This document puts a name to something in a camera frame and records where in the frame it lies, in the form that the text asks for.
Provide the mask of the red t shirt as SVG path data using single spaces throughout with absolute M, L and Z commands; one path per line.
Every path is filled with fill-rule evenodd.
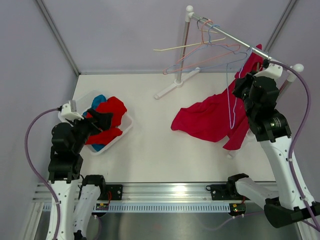
M 117 97 L 106 98 L 103 94 L 100 94 L 92 100 L 91 109 L 108 117 L 106 120 L 108 129 L 91 135 L 85 143 L 86 145 L 91 145 L 96 151 L 100 151 L 116 137 L 122 135 L 123 131 L 120 130 L 119 126 L 122 123 L 124 114 L 127 112 L 127 108 Z

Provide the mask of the blue t shirt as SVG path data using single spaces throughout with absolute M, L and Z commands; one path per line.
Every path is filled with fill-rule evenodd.
M 107 113 L 107 98 L 103 95 L 97 95 L 94 97 L 91 103 L 91 109 L 100 114 Z M 106 130 L 96 130 L 86 141 L 86 145 L 91 146 L 95 152 L 100 152 L 107 144 Z

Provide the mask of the light blue wire hanger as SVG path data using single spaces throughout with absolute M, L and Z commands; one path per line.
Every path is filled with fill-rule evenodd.
M 201 41 L 219 39 L 214 37 L 218 34 L 220 26 L 201 25 Z M 250 55 L 251 50 L 244 50 L 238 43 L 230 43 L 224 40 L 213 43 L 193 46 L 194 48 L 182 54 L 176 63 L 166 67 L 162 73 L 164 75 L 187 73 L 199 67 L 201 70 L 209 70 L 220 66 L 233 66 L 239 62 L 244 62 Z

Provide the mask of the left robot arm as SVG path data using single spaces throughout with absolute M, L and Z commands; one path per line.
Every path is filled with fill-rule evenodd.
M 107 195 L 103 175 L 87 175 L 80 181 L 81 150 L 90 136 L 109 130 L 112 113 L 87 110 L 89 118 L 79 116 L 57 124 L 51 131 L 52 147 L 48 166 L 52 207 L 48 240 L 85 240 L 97 200 Z

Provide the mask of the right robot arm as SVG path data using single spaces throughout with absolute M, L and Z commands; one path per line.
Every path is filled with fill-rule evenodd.
M 320 204 L 310 193 L 299 169 L 288 121 L 276 110 L 280 90 L 275 80 L 253 71 L 235 80 L 232 93 L 244 103 L 249 128 L 268 158 L 278 191 L 268 190 L 240 173 L 227 179 L 227 195 L 253 201 L 263 209 L 274 228 L 319 216 Z

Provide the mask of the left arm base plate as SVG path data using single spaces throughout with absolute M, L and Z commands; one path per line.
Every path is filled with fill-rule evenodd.
M 102 187 L 99 201 L 121 201 L 123 196 L 122 184 L 106 184 Z

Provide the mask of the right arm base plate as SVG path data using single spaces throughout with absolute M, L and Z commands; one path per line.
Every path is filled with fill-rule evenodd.
M 234 187 L 229 186 L 227 183 L 223 184 L 210 184 L 205 187 L 207 191 L 210 192 L 211 199 L 213 201 L 222 201 L 222 200 L 249 200 L 247 197 L 242 196 L 237 193 Z

